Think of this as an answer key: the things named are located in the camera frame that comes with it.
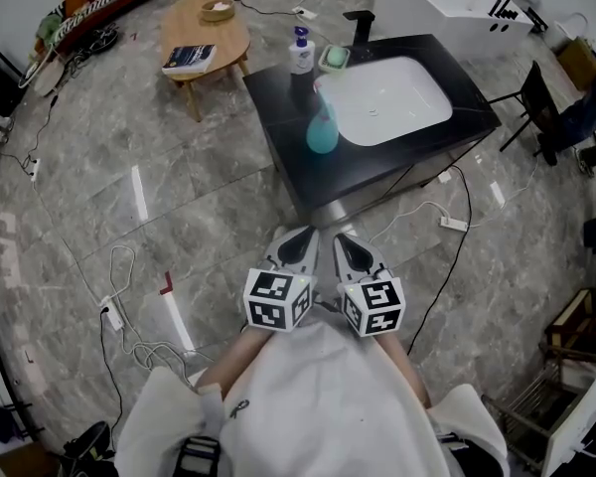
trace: black strap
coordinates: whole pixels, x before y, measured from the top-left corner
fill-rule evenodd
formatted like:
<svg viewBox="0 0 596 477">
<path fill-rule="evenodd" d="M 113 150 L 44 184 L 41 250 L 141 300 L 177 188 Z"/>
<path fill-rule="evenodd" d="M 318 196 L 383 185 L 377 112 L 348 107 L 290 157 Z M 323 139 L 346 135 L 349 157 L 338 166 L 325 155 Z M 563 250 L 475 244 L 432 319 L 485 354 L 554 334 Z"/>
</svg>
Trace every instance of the black strap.
<svg viewBox="0 0 596 477">
<path fill-rule="evenodd" d="M 217 477 L 221 446 L 209 436 L 187 438 L 177 459 L 173 477 Z"/>
</svg>

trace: book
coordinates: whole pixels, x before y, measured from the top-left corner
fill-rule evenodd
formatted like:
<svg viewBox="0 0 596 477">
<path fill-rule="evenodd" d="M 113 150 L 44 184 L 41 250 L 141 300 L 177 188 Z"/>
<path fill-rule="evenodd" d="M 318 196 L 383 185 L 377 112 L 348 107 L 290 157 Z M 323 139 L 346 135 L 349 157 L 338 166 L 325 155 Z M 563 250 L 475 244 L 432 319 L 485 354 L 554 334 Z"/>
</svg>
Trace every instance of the book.
<svg viewBox="0 0 596 477">
<path fill-rule="evenodd" d="M 215 45 L 178 46 L 161 68 L 165 75 L 194 75 L 204 73 L 217 52 Z"/>
</svg>

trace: soap dispenser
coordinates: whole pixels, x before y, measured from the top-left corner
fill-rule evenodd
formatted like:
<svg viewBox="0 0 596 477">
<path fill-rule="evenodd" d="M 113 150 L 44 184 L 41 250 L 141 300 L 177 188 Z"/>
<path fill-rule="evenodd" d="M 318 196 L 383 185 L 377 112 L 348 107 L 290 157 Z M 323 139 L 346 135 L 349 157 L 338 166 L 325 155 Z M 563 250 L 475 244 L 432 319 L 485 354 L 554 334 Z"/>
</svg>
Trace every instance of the soap dispenser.
<svg viewBox="0 0 596 477">
<path fill-rule="evenodd" d="M 314 52 L 316 45 L 313 41 L 307 41 L 309 29 L 306 27 L 295 27 L 296 42 L 289 47 L 291 59 L 291 73 L 304 75 L 314 69 Z"/>
</svg>

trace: black cable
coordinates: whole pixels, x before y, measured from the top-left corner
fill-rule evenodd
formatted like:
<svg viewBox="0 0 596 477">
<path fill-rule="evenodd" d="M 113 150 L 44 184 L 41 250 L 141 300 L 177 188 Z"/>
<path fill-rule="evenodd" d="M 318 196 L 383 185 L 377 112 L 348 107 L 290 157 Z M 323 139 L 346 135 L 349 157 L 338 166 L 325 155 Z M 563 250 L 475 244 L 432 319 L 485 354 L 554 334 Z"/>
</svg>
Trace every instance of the black cable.
<svg viewBox="0 0 596 477">
<path fill-rule="evenodd" d="M 258 9 L 256 9 L 255 7 L 252 7 L 251 5 L 247 5 L 242 0 L 233 0 L 233 1 L 234 2 L 238 2 L 240 5 L 242 5 L 243 7 L 246 7 L 247 9 L 251 9 L 252 11 L 256 11 L 258 14 L 264 14 L 266 16 L 269 16 L 271 14 L 284 14 L 285 16 L 298 16 L 300 14 L 305 14 L 303 11 L 298 11 L 298 12 L 284 12 L 284 11 L 265 12 L 265 11 L 259 11 Z"/>
<path fill-rule="evenodd" d="M 415 335 L 413 336 L 413 340 L 410 342 L 410 347 L 408 347 L 408 352 L 407 352 L 408 355 L 410 355 L 410 352 L 412 352 L 412 350 L 413 350 L 413 345 L 415 344 L 415 340 L 417 339 L 417 336 L 421 332 L 421 329 L 423 328 L 424 323 L 426 323 L 426 318 L 428 318 L 428 315 L 430 314 L 430 310 L 437 303 L 437 300 L 439 299 L 439 295 L 441 295 L 441 292 L 444 290 L 444 287 L 446 286 L 446 284 L 448 284 L 448 279 L 450 279 L 450 275 L 453 273 L 453 270 L 455 269 L 455 265 L 457 264 L 457 260 L 459 259 L 459 252 L 461 251 L 461 248 L 464 245 L 464 240 L 466 239 L 466 235 L 468 234 L 468 231 L 470 230 L 470 223 L 472 223 L 472 220 L 473 220 L 473 207 L 470 203 L 470 191 L 468 190 L 468 183 L 466 182 L 466 176 L 464 175 L 464 172 L 461 170 L 461 168 L 459 166 L 453 165 L 453 168 L 455 168 L 461 175 L 461 180 L 464 182 L 464 187 L 466 188 L 466 196 L 468 197 L 468 227 L 466 228 L 466 231 L 464 232 L 464 236 L 461 237 L 461 241 L 459 242 L 459 247 L 457 247 L 457 253 L 455 254 L 455 259 L 453 260 L 453 264 L 450 266 L 450 270 L 448 270 L 448 275 L 446 276 L 444 283 L 441 285 L 441 288 L 439 288 L 437 295 L 435 295 L 435 299 L 432 301 L 432 303 L 430 304 L 428 309 L 426 309 L 426 314 L 424 314 L 424 318 L 421 321 L 421 325 L 417 329 L 417 332 L 415 332 Z"/>
<path fill-rule="evenodd" d="M 51 99 L 51 104 L 49 105 L 49 112 L 47 113 L 47 121 L 44 122 L 44 125 L 40 127 L 40 129 L 38 129 L 38 132 L 36 133 L 36 146 L 29 150 L 29 152 L 27 152 L 27 157 L 22 162 L 24 168 L 28 168 L 31 164 L 31 161 L 33 161 L 31 154 L 38 150 L 38 146 L 40 145 L 40 133 L 49 125 L 49 122 L 51 122 L 51 111 L 53 111 L 53 106 L 56 105 L 56 102 L 58 102 L 57 94 L 55 94 Z"/>
<path fill-rule="evenodd" d="M 20 166 L 20 168 L 22 169 L 22 171 L 25 172 L 27 175 L 29 175 L 29 172 L 27 171 L 27 169 L 22 165 L 22 163 L 20 162 L 20 159 L 18 159 L 15 155 L 3 154 L 2 152 L 0 152 L 0 155 L 2 157 L 13 157 L 16 160 L 16 162 L 18 163 L 18 166 Z"/>
<path fill-rule="evenodd" d="M 114 424 L 112 424 L 112 427 L 110 428 L 110 443 L 112 445 L 112 450 L 115 450 L 115 442 L 114 442 L 114 438 L 112 436 L 112 432 L 114 431 L 115 427 L 119 423 L 119 420 L 121 420 L 121 417 L 123 416 L 123 400 L 121 399 L 121 392 L 119 391 L 119 387 L 117 386 L 115 377 L 112 375 L 112 370 L 110 369 L 110 366 L 108 366 L 108 361 L 106 360 L 106 349 L 103 346 L 103 313 L 106 313 L 106 312 L 108 312 L 107 307 L 104 307 L 99 312 L 99 341 L 101 342 L 101 355 L 103 356 L 103 362 L 106 364 L 106 368 L 108 369 L 108 373 L 110 374 L 110 380 L 112 381 L 112 384 L 114 385 L 115 390 L 117 391 L 117 395 L 119 396 L 119 416 L 117 417 L 117 420 L 115 421 Z"/>
</svg>

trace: marble floor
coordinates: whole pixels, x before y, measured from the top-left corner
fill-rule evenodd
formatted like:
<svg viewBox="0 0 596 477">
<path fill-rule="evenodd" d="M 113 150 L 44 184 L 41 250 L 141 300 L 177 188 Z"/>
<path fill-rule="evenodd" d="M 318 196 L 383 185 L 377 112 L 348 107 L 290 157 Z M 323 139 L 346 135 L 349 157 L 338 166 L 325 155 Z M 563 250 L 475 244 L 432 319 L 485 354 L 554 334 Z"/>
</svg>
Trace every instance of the marble floor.
<svg viewBox="0 0 596 477">
<path fill-rule="evenodd" d="M 160 20 L 174 1 L 149 0 L 120 17 L 118 44 L 91 59 L 62 89 L 40 137 L 35 185 L 12 158 L 0 156 L 0 350 L 17 394 L 33 403 L 32 415 L 46 428 L 52 448 L 97 420 L 114 422 L 118 413 L 101 358 L 99 308 L 79 267 L 100 299 L 112 293 L 111 255 L 112 281 L 117 288 L 126 281 L 130 252 L 116 246 L 132 248 L 131 283 L 121 299 L 142 338 L 181 344 L 168 314 L 176 304 L 191 344 L 215 357 L 242 324 L 239 296 L 247 269 L 276 227 L 297 224 L 240 74 L 212 75 L 199 83 L 201 123 L 161 75 Z M 289 10 L 300 0 L 244 1 L 261 10 Z M 308 4 L 319 14 L 313 27 L 344 44 L 355 25 L 342 13 L 372 0 Z M 295 18 L 240 12 L 251 35 L 250 70 L 283 62 Z M 578 96 L 535 37 L 504 58 L 463 67 L 492 98 L 518 89 L 534 60 L 560 108 Z M 49 103 L 27 93 L 3 153 L 25 157 Z M 540 364 L 537 343 L 544 326 L 596 277 L 596 257 L 581 241 L 583 222 L 596 216 L 596 176 L 583 177 L 571 152 L 556 168 L 537 163 L 529 130 L 499 153 L 519 126 L 522 108 L 507 100 L 495 110 L 503 127 L 459 161 L 477 227 L 411 354 L 434 399 L 464 382 L 491 396 L 522 383 Z M 512 198 L 502 211 L 493 182 Z M 138 184 L 145 207 L 136 202 Z M 370 239 L 424 200 L 467 218 L 464 186 L 453 171 L 448 182 L 435 180 L 398 196 L 353 218 L 344 230 Z M 434 209 L 424 208 L 398 219 L 373 242 L 403 281 L 405 344 L 459 243 L 460 235 L 439 229 L 437 220 Z M 330 248 L 339 230 L 324 231 L 322 249 Z M 331 257 L 323 255 L 320 263 L 320 286 L 331 296 Z M 174 284 L 168 299 L 159 294 L 166 271 Z M 147 372 L 124 353 L 108 324 L 104 341 L 127 412 Z M 135 341 L 127 334 L 126 350 Z M 186 356 L 188 375 L 206 364 L 200 355 Z"/>
</svg>

